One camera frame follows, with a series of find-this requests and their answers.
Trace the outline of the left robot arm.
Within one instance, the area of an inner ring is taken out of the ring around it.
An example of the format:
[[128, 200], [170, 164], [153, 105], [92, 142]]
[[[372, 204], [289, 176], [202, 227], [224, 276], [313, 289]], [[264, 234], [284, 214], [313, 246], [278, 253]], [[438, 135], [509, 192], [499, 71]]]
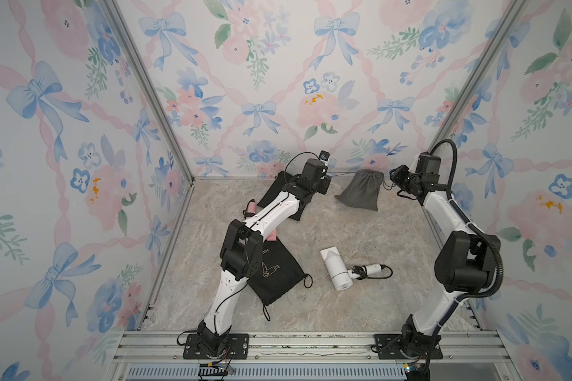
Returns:
[[200, 342], [211, 357], [217, 357], [227, 345], [239, 294], [261, 269], [263, 246], [270, 233], [292, 215], [302, 212], [315, 194], [327, 193], [331, 181], [327, 174], [329, 157], [329, 152], [322, 151], [307, 160], [302, 173], [288, 178], [284, 172], [285, 184], [273, 201], [261, 212], [243, 221], [235, 219], [228, 226], [220, 251], [219, 288], [197, 329]]

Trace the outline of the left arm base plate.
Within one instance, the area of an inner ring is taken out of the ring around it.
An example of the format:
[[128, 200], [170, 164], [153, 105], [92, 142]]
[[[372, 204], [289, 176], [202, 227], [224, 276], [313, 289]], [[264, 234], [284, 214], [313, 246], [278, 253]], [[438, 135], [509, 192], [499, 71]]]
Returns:
[[192, 333], [187, 336], [183, 347], [184, 360], [246, 360], [249, 334], [228, 333], [222, 337], [211, 334], [209, 338], [203, 338]]

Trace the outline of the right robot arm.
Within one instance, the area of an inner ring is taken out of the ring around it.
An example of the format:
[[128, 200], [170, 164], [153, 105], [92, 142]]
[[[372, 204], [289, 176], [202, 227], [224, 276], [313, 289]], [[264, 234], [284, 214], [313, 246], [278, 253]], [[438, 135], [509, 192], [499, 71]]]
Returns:
[[390, 179], [401, 192], [411, 195], [432, 216], [443, 235], [443, 247], [435, 259], [435, 287], [401, 329], [397, 348], [408, 358], [428, 357], [439, 332], [459, 304], [492, 288], [496, 271], [494, 252], [500, 249], [495, 236], [482, 232], [454, 201], [446, 184], [439, 182], [441, 159], [423, 152], [416, 168], [401, 165]]

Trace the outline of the white hair dryer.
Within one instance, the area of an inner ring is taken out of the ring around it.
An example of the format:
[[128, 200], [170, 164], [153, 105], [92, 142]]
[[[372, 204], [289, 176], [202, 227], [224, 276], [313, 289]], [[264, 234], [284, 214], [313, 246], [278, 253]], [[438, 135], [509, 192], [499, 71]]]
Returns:
[[336, 247], [321, 250], [320, 255], [337, 291], [349, 289], [356, 280], [385, 280], [393, 276], [392, 268], [386, 264], [356, 265], [347, 268]]

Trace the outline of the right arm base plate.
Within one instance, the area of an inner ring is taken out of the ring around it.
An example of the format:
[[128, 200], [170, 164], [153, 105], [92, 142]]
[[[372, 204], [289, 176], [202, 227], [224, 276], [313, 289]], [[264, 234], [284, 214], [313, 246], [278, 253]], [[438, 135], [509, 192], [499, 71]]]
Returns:
[[424, 360], [430, 349], [430, 336], [404, 339], [400, 333], [377, 333], [373, 335], [372, 351], [380, 360]]

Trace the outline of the grey drawstring pouch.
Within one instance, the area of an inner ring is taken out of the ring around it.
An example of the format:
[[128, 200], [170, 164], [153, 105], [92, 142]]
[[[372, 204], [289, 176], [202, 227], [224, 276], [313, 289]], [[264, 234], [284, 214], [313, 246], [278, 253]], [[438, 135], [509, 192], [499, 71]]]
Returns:
[[384, 180], [383, 172], [358, 170], [345, 190], [340, 195], [335, 195], [335, 198], [349, 207], [378, 211], [378, 195]]

